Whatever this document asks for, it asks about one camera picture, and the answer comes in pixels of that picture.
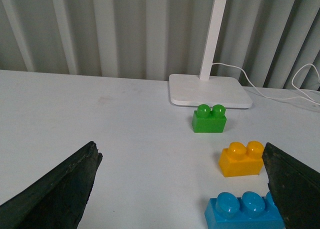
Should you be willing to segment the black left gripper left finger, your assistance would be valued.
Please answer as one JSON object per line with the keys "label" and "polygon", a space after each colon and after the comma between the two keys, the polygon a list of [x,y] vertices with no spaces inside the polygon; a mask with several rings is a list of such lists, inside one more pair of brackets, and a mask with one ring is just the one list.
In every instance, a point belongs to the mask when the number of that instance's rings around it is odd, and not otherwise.
{"label": "black left gripper left finger", "polygon": [[2,229],[76,229],[83,217],[102,153],[90,141],[0,206]]}

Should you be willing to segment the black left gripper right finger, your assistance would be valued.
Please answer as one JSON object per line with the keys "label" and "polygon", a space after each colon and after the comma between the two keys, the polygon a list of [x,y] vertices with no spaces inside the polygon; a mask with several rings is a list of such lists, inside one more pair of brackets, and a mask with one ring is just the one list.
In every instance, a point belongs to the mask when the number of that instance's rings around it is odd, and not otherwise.
{"label": "black left gripper right finger", "polygon": [[320,173],[271,143],[262,160],[268,188],[287,229],[320,227]]}

